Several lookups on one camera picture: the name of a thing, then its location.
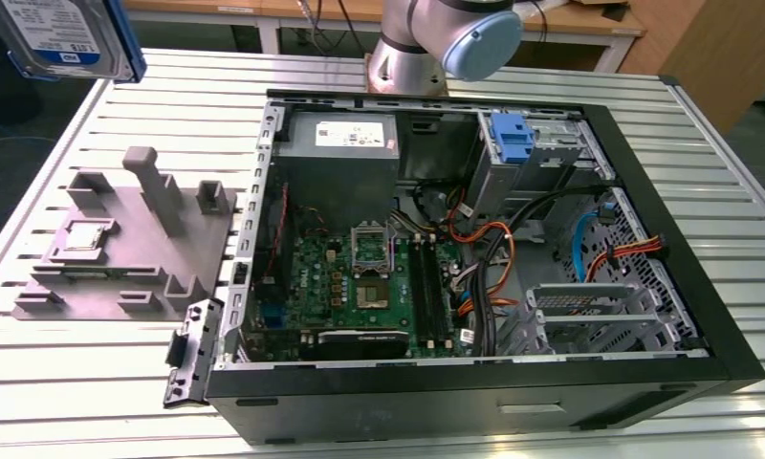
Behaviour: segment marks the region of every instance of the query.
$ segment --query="case hinge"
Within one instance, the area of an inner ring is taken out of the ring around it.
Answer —
[[[222,302],[214,298],[193,303],[181,330],[173,332],[165,361],[173,367],[164,393],[165,408],[209,404],[204,393],[214,361],[221,310]]]

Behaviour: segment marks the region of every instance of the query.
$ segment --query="chip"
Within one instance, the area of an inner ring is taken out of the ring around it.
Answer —
[[[357,309],[388,309],[389,283],[386,279],[357,280]]]

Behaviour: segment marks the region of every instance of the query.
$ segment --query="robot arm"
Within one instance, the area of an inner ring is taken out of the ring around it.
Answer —
[[[508,62],[521,38],[513,0],[388,0],[382,34],[368,63],[376,93],[434,96],[445,71],[486,78]]]

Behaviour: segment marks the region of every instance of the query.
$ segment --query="blue drive bay latch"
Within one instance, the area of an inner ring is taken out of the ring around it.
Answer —
[[[526,125],[524,117],[516,113],[493,113],[490,136],[498,145],[498,158],[506,164],[522,164],[530,157],[536,144],[536,133]]]

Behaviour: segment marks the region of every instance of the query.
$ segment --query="floor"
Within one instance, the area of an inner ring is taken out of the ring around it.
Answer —
[[[225,27],[202,24],[181,24],[182,33],[174,33],[176,24],[134,23],[141,46],[150,48],[192,49],[229,52],[260,52],[256,30],[248,27]],[[321,39],[320,48],[329,55],[358,57],[361,55],[350,34],[326,32],[329,42]],[[296,35],[286,31],[281,37],[282,51],[288,54],[318,55],[309,43],[308,33]],[[361,33],[366,51],[373,48],[376,37]],[[32,82],[42,100],[42,111],[29,121],[0,125],[0,139],[14,136],[58,139],[68,126],[89,89],[90,81],[65,80],[57,83]],[[760,107],[748,111],[727,136],[727,140],[765,187],[765,115]],[[0,229],[16,203],[34,179],[50,151],[53,142],[42,140],[9,140],[0,142]]]

